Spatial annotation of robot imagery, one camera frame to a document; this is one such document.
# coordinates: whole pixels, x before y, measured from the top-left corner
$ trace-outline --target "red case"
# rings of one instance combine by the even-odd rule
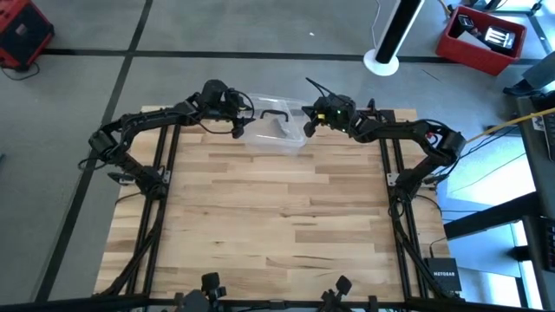
[[[0,42],[0,64],[3,67],[27,70],[54,36],[54,27],[30,0],[0,0],[0,34],[3,34],[7,30],[14,19],[22,12],[23,8],[28,5],[30,5],[38,16],[48,24],[50,31],[26,62],[18,61],[14,55],[6,50],[2,42]]]
[[[489,26],[497,26],[515,33],[515,48],[512,54],[502,55],[490,49],[476,47],[470,43],[451,37],[449,32],[459,13],[469,16],[473,20],[474,26],[480,31],[487,29]],[[465,64],[490,75],[499,75],[507,66],[520,58],[525,38],[526,27],[523,25],[511,23],[487,13],[460,6],[451,15],[451,20],[441,35],[440,43],[435,53],[451,61]]]

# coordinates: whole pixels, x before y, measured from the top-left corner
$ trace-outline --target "container handle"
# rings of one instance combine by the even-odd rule
[[[285,116],[285,122],[289,122],[289,115],[286,112],[277,110],[277,109],[265,109],[262,111],[262,113],[260,114],[260,119],[264,118],[264,114],[281,114],[283,116]]]

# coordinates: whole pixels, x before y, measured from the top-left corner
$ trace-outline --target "plastic container lid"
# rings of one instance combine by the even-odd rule
[[[245,127],[241,139],[261,152],[297,154],[306,144],[303,126],[309,118],[301,110],[307,102],[282,97],[248,94],[254,104],[255,121]],[[245,117],[251,111],[244,112]]]

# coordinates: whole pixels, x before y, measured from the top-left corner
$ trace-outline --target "wooden table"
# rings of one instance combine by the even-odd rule
[[[416,118],[415,110],[398,109],[395,114],[398,120]],[[206,126],[214,131],[229,128],[221,122]],[[159,133],[138,135],[131,154],[152,164]],[[423,158],[411,141],[402,141],[402,152],[406,167]],[[391,142],[389,155],[394,157]],[[122,187],[120,196],[133,192],[134,186]],[[432,192],[421,194],[435,198]],[[95,292],[104,290],[132,256],[143,202],[136,196],[115,207]],[[429,244],[445,236],[441,216],[421,198],[413,206],[427,256]],[[227,287],[226,299],[319,301],[345,275],[353,283],[345,301],[367,301],[375,295],[382,302],[402,302],[387,209],[378,142],[362,145],[319,127],[297,157],[288,157],[253,152],[231,135],[183,127],[152,297],[172,298],[175,292],[199,289],[200,277],[216,271]],[[434,253],[448,256],[445,241],[434,244]],[[417,296],[414,265],[407,259]]]

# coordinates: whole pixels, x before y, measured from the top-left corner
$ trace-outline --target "concrete floor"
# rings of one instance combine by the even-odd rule
[[[35,3],[56,26],[51,48],[127,50],[145,0]],[[367,0],[349,2],[347,8],[337,0],[193,0],[187,5],[153,0],[138,49],[361,55],[372,47],[375,11],[375,2]],[[391,4],[383,3],[378,38],[390,11]],[[528,19],[511,18],[529,29],[523,57],[545,56]],[[399,54],[435,56],[445,24],[440,5],[426,1]],[[123,56],[43,55],[37,61],[41,74],[33,78],[10,81],[0,75],[0,153],[5,154],[0,163],[0,304],[34,299],[80,177],[76,163],[88,154],[88,136],[101,123],[123,61]],[[378,107],[416,108],[421,117],[442,120],[471,137],[508,118],[513,100],[500,90],[520,80],[526,68],[511,66],[492,77],[461,65],[405,62],[397,74],[378,77],[349,61],[135,57],[114,118],[144,105],[172,105],[212,78],[247,93],[313,101],[317,91],[304,80],[308,76],[361,105],[374,97]],[[518,142],[504,145],[521,148]],[[485,166],[510,159],[503,151],[483,152],[458,171],[471,170],[485,158],[490,159]],[[106,176],[112,170],[93,175],[50,299],[91,294],[119,192]],[[472,177],[454,175],[444,194]]]

